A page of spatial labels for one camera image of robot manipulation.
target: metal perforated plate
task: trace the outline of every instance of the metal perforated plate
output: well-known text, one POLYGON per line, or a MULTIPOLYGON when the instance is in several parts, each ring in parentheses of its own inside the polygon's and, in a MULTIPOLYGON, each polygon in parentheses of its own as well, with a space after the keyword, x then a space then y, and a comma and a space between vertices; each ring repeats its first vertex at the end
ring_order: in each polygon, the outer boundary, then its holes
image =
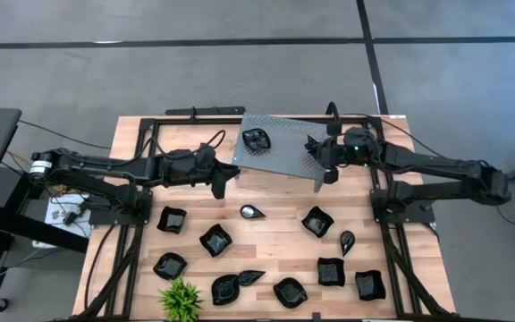
POLYGON ((318 141, 326 139, 325 125, 246 113, 241 120, 232 164, 277 174, 323 180, 325 169, 305 150, 308 135, 318 141), (241 133, 255 128, 264 130, 269 136, 272 147, 268 151, 252 152, 244 144, 241 133))

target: green plant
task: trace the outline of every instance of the green plant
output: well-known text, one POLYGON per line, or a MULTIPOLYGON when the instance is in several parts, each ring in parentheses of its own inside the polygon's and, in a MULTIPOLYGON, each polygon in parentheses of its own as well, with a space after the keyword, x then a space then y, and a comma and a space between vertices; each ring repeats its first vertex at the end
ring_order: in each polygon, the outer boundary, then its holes
POLYGON ((199 304, 202 302, 198 298, 200 291, 196 290, 196 286, 184 284, 180 276, 172 281, 170 290, 158 291, 162 294, 162 299, 158 300, 158 303, 162 303, 169 321, 196 321, 198 310, 201 309, 199 304))

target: wooden table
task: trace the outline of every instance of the wooden table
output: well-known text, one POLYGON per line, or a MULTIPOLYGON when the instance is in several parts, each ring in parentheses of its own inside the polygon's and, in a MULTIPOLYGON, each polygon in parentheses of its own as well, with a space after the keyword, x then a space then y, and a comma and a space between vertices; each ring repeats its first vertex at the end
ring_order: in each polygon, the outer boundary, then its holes
MULTIPOLYGON (((402 129, 409 130, 404 116, 385 117, 402 129)), ((119 118, 111 157, 133 156, 139 121, 140 117, 137 116, 119 118)), ((222 145, 216 150, 217 158, 230 163, 238 136, 238 124, 163 125, 160 128, 159 141, 166 151, 176 148, 194 149, 200 142, 207 141, 221 129, 225 129, 227 134, 222 145)), ((409 137, 387 124, 384 124, 384 135, 394 144, 413 148, 409 137)), ((419 174, 403 174, 396 178, 413 184, 422 183, 419 174)), ((306 179, 244 169, 239 179, 227 183, 225 199, 222 200, 214 199, 207 186, 154 188, 151 220, 144 229, 140 249, 131 318, 165 317, 165 313, 156 303, 159 299, 157 289, 165 289, 169 283, 155 275, 152 267, 168 251, 176 252, 188 261, 184 279, 197 285, 202 291, 201 297, 205 302, 202 304, 200 318, 203 319, 311 318, 312 312, 320 312, 322 318, 395 317, 382 237, 378 225, 373 221, 368 198, 371 188, 369 171, 359 166, 342 169, 340 180, 333 185, 324 185, 318 194, 313 193, 312 184, 312 181, 306 179), (246 204, 262 210, 267 219, 243 219, 239 211, 240 207, 246 204), (156 229, 160 213, 165 206, 188 211, 185 226, 179 235, 163 233, 156 229), (300 222, 314 206, 320 206, 335 221, 321 239, 307 231, 300 222), (231 235, 233 245, 219 257, 211 258, 198 238, 217 223, 231 235), (344 230, 353 231, 357 238, 355 246, 344 258, 347 283, 344 287, 318 285, 317 258, 342 257, 339 236, 344 230), (223 307, 213 306, 210 287, 214 280, 221 275, 237 274, 245 269, 264 270, 267 273, 250 287, 242 287, 240 297, 234 303, 223 307), (377 269, 383 273, 386 300, 359 300, 354 284, 355 272, 370 269, 377 269), (296 309, 286 309, 282 306, 272 289, 274 284, 288 276, 299 280, 309 297, 308 301, 296 309)), ((410 224, 405 227, 415 273, 440 305, 454 311, 437 239, 423 225, 410 224)), ((85 283, 90 264, 106 229, 99 227, 92 233, 73 314, 83 310, 85 283)), ((108 237, 98 257, 89 289, 90 299, 97 295, 111 274, 117 239, 118 227, 108 237)), ((402 273, 398 272, 404 309, 410 312, 406 280, 402 273)), ((125 285, 126 275, 119 285, 114 313, 122 311, 122 291, 125 285)))

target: black leaf-shaped dish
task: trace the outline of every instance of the black leaf-shaped dish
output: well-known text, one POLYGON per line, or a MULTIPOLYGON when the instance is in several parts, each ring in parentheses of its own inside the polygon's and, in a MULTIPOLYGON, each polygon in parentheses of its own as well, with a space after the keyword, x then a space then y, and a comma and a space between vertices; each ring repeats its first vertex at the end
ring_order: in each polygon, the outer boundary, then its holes
POLYGON ((240 296, 237 275, 224 275, 212 283, 212 303, 216 306, 230 304, 240 296))
POLYGON ((154 265, 154 272, 165 280, 173 280, 180 276, 182 270, 188 265, 186 260, 172 252, 165 253, 154 265))
POLYGON ((327 233, 327 230, 334 223, 334 220, 319 207, 315 206, 309 210, 308 215, 303 218, 301 222, 305 228, 314 233, 317 238, 321 238, 327 233))
POLYGON ((344 231, 341 233, 341 251, 343 256, 347 255, 349 250, 353 248, 355 244, 355 235, 350 231, 344 231))
POLYGON ((267 151, 272 147, 272 141, 262 129, 251 129, 241 133, 243 142, 252 152, 267 151))
POLYGON ((308 294, 295 278, 284 278, 274 285, 274 293, 277 300, 287 309, 295 309, 301 303, 308 300, 308 294))
POLYGON ((232 237, 220 224, 213 225, 210 230, 200 237, 200 242, 212 257, 216 257, 232 243, 232 237))
POLYGON ((178 208, 165 207, 160 215, 160 222, 156 228, 163 232, 180 233, 184 225, 186 211, 178 208))
POLYGON ((259 211, 259 209, 251 206, 251 205, 245 205, 240 208, 240 214, 242 217, 246 219, 256 219, 256 218, 262 218, 265 217, 263 212, 259 211))
POLYGON ((319 258, 317 260, 317 282, 323 286, 344 286, 344 262, 340 258, 319 258))
POLYGON ((265 273, 266 272, 252 270, 243 271, 238 274, 238 280, 240 281, 241 286, 250 286, 265 273))
POLYGON ((359 299, 362 301, 372 301, 386 297, 381 272, 377 270, 355 273, 355 284, 359 290, 359 299))

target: desk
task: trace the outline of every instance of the desk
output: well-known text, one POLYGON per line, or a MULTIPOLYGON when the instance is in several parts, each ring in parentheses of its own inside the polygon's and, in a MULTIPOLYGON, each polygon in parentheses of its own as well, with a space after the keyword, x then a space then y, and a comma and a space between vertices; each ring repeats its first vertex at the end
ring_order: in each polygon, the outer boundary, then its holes
MULTIPOLYGON (((188 119, 184 116, 157 118, 188 119)), ((387 116, 387 120, 406 131, 409 129, 404 117, 387 116)), ((133 156, 139 123, 140 117, 119 118, 111 157, 128 159, 133 156)), ((194 149, 200 142, 207 141, 222 129, 227 133, 216 154, 219 160, 230 163, 238 136, 238 124, 163 125, 160 127, 158 139, 166 151, 176 148, 194 149)), ((414 148, 409 137, 387 124, 384 124, 384 136, 394 144, 414 148)), ((422 183, 419 174, 403 174, 396 178, 412 184, 422 183)), ((111 182, 122 183, 114 179, 111 182)), ((395 317, 382 237, 378 225, 373 221, 368 198, 368 191, 372 187, 369 171, 358 166, 342 169, 340 180, 333 185, 324 185, 317 194, 312 191, 311 184, 312 182, 306 179, 243 169, 239 179, 227 183, 223 200, 215 200, 206 186, 154 188, 151 219, 144 228, 139 254, 131 318, 165 317, 156 303, 159 299, 157 289, 165 289, 169 283, 155 275, 152 267, 160 256, 168 251, 182 255, 189 263, 184 278, 202 291, 204 303, 199 316, 201 319, 311 319, 312 312, 320 312, 322 318, 395 317), (267 219, 256 222, 243 219, 239 210, 245 204, 262 210, 267 219), (165 206, 188 211, 185 226, 179 235, 162 233, 156 229, 160 213, 165 206), (320 206, 335 221, 327 235, 320 240, 308 232, 300 222, 314 206, 320 206), (219 257, 211 258, 200 245, 198 238, 216 223, 232 236, 233 245, 219 257), (344 259, 347 283, 343 288, 320 286, 317 284, 317 258, 341 257, 339 235, 344 230, 353 231, 357 238, 355 246, 344 259), (212 282, 218 276, 237 274, 244 269, 265 270, 267 273, 250 287, 242 287, 240 297, 234 303, 224 307, 213 306, 209 291, 212 282), (383 273, 386 300, 359 300, 353 276, 356 271, 369 269, 378 269, 383 273), (287 276, 298 279, 308 292, 309 300, 297 309, 284 308, 272 290, 273 284, 287 276)), ((440 305, 454 311, 435 236, 420 224, 405 227, 415 273, 440 305)), ((118 229, 116 227, 106 239, 98 257, 90 283, 90 299, 97 295, 111 274, 118 229)), ((90 265, 106 230, 107 227, 98 227, 91 236, 73 314, 83 311, 85 284, 90 265)), ((410 312, 408 287, 400 271, 399 280, 404 309, 410 312)), ((125 285, 126 276, 119 284, 114 306, 115 314, 122 311, 121 290, 124 290, 125 285)))

